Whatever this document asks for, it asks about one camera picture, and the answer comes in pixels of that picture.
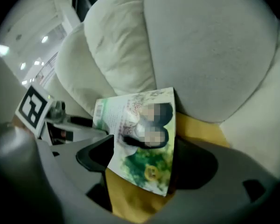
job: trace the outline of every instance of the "barcode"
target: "barcode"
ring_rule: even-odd
[[[96,116],[97,116],[97,117],[100,117],[100,116],[101,116],[102,108],[103,108],[103,105],[98,105],[98,107],[97,107],[97,113],[96,113]]]

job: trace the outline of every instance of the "beige couch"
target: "beige couch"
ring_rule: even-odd
[[[84,117],[97,98],[172,86],[177,111],[280,178],[280,22],[262,0],[99,0],[56,75],[48,90]]]

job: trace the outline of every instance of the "magazine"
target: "magazine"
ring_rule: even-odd
[[[167,194],[175,140],[173,88],[98,99],[93,125],[114,135],[110,170],[145,190]]]

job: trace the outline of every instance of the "yellow cloth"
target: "yellow cloth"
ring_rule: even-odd
[[[209,124],[176,113],[176,135],[229,147],[217,124]],[[162,197],[131,184],[107,168],[106,181],[113,214],[134,223],[143,223],[159,211],[174,194]]]

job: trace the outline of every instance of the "white pillow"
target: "white pillow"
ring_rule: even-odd
[[[266,78],[220,127],[232,148],[250,155],[280,179],[280,29]]]
[[[64,89],[92,116],[97,99],[116,96],[91,56],[83,24],[64,39],[55,71]]]
[[[65,111],[67,114],[80,116],[88,119],[91,118],[91,116],[63,88],[56,74],[46,84],[44,89],[50,95],[52,95],[55,100],[62,100],[65,102]]]
[[[143,0],[98,0],[85,18],[84,32],[116,94],[156,89]]]

